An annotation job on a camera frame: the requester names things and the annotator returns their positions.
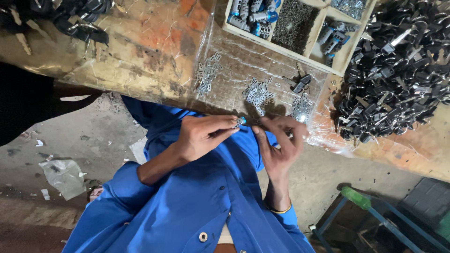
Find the wooden tray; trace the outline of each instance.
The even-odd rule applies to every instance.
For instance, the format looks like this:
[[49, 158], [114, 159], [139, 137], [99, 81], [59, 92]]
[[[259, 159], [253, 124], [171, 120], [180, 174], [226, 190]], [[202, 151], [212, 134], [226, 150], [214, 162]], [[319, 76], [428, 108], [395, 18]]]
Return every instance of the wooden tray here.
[[[276, 10], [277, 13], [279, 13], [279, 11], [281, 10], [281, 7], [283, 6], [283, 2], [284, 1], [281, 0], [281, 5]], [[292, 59], [295, 59], [295, 60], [305, 63], [307, 65], [310, 65], [313, 68], [316, 68], [316, 69], [319, 69], [319, 70], [322, 70], [325, 72], [330, 72], [330, 73], [333, 73], [333, 74], [343, 77], [345, 70], [347, 69], [347, 66], [353, 55], [353, 52], [355, 51], [356, 45], [358, 44], [358, 42], [361, 38], [361, 35], [364, 32], [364, 27], [366, 26], [377, 1], [376, 0], [367, 0], [366, 6], [361, 15], [361, 20], [356, 20], [354, 18], [351, 18], [350, 16], [344, 14], [343, 12], [329, 6], [329, 3], [331, 2], [331, 0], [327, 0], [326, 2], [323, 2], [321, 0], [301, 0], [301, 2], [303, 2], [307, 5], [310, 5], [319, 10], [317, 17], [315, 18], [313, 27], [310, 30], [308, 42], [306, 44], [305, 51], [303, 52], [303, 54], [298, 54], [298, 53], [292, 52], [284, 47], [281, 47], [281, 46], [276, 45], [271, 42], [272, 33], [273, 33], [273, 30], [275, 29], [276, 23], [272, 23], [272, 30], [271, 30], [269, 38], [267, 40], [228, 24], [227, 23], [227, 18], [228, 18], [227, 14], [230, 13], [231, 5], [233, 4], [233, 0], [228, 1], [228, 5], [226, 8], [225, 20], [224, 20], [222, 29], [224, 29], [225, 31], [227, 31], [229, 33], [232, 33], [234, 35], [242, 37], [246, 40], [253, 41], [257, 44], [260, 44], [261, 46], [266, 47], [270, 50], [273, 50], [280, 54], [286, 55]], [[323, 24], [325, 18], [342, 21], [342, 22], [346, 22], [346, 23], [352, 23], [352, 24], [361, 26], [361, 29], [359, 29], [356, 32], [347, 32], [346, 33], [347, 35], [350, 35], [351, 38], [344, 46], [342, 46], [342, 49], [336, 53], [336, 56], [334, 57], [334, 60], [333, 60], [332, 68], [330, 68], [324, 64], [325, 63], [325, 55], [322, 53], [321, 46], [316, 43], [317, 38], [319, 37], [319, 34], [320, 34], [320, 30], [322, 29], [322, 24]]]

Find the blue work uniform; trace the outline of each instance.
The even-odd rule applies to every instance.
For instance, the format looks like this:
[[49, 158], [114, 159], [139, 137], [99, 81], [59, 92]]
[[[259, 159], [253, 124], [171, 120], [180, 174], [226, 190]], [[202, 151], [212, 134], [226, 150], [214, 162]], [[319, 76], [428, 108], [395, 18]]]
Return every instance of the blue work uniform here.
[[[123, 96], [133, 118], [148, 129], [147, 160], [178, 139], [181, 119], [203, 115]], [[276, 138], [266, 132], [274, 145]], [[63, 253], [214, 252], [226, 223], [237, 252], [314, 252], [291, 207], [271, 212], [256, 172], [263, 169], [250, 127], [203, 157], [174, 169], [156, 184], [142, 184], [127, 162], [86, 206]], [[200, 240], [200, 233], [207, 240]]]

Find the wooden workbench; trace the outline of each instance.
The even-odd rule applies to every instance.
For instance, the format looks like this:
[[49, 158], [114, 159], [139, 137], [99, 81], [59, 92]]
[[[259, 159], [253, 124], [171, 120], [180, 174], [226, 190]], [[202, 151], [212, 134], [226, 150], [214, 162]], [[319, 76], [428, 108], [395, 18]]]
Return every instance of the wooden workbench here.
[[[86, 43], [58, 32], [53, 24], [40, 22], [54, 42], [37, 32], [26, 34], [33, 52], [25, 53], [15, 36], [0, 36], [0, 60], [32, 72], [76, 84], [109, 90], [138, 99], [208, 114], [245, 114], [257, 120], [254, 108], [244, 102], [242, 91], [252, 77], [263, 81], [274, 77], [269, 91], [275, 103], [268, 114], [286, 115], [296, 96], [281, 80], [298, 75], [296, 62], [276, 52], [229, 34], [221, 29], [228, 1], [218, 0], [215, 10], [208, 0], [120, 0], [126, 12], [113, 8], [95, 24], [110, 35], [109, 47]], [[216, 51], [222, 54], [223, 70], [204, 97], [194, 93], [193, 73], [198, 62]], [[441, 105], [431, 124], [402, 136], [378, 138], [357, 148], [345, 142], [330, 119], [333, 97], [340, 79], [303, 65], [311, 74], [309, 98], [315, 112], [309, 123], [308, 143], [323, 146], [348, 157], [391, 164], [400, 169], [450, 181], [449, 108]]]

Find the bracelet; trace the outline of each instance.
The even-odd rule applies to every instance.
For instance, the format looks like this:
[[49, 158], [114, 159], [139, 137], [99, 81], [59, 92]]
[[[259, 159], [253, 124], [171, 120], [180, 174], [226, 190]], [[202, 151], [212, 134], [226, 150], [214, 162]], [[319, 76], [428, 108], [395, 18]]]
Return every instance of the bracelet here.
[[285, 213], [285, 212], [287, 212], [287, 211], [289, 211], [289, 210], [291, 209], [291, 207], [292, 207], [292, 201], [291, 201], [291, 198], [289, 198], [289, 208], [286, 209], [286, 210], [284, 210], [284, 211], [282, 211], [282, 212], [272, 210], [272, 209], [267, 205], [267, 203], [266, 203], [265, 205], [267, 206], [267, 208], [268, 208], [271, 212], [277, 213], [277, 214], [281, 214], [281, 213]]

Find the pile of black keys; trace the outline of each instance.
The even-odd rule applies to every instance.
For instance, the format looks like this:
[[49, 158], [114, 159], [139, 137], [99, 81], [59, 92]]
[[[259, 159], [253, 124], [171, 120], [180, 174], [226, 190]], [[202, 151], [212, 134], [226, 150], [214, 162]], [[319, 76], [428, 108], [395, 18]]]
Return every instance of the pile of black keys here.
[[[88, 42], [93, 40], [108, 45], [109, 36], [101, 28], [93, 25], [100, 14], [108, 12], [114, 0], [10, 0], [0, 2], [0, 27], [10, 33], [23, 33], [29, 27], [29, 19], [45, 19], [53, 22], [62, 33]], [[10, 8], [16, 9], [21, 25], [14, 21]], [[78, 16], [79, 21], [71, 23], [69, 18]]]
[[393, 1], [375, 11], [345, 74], [335, 124], [367, 143], [426, 124], [450, 104], [450, 16], [435, 1]]

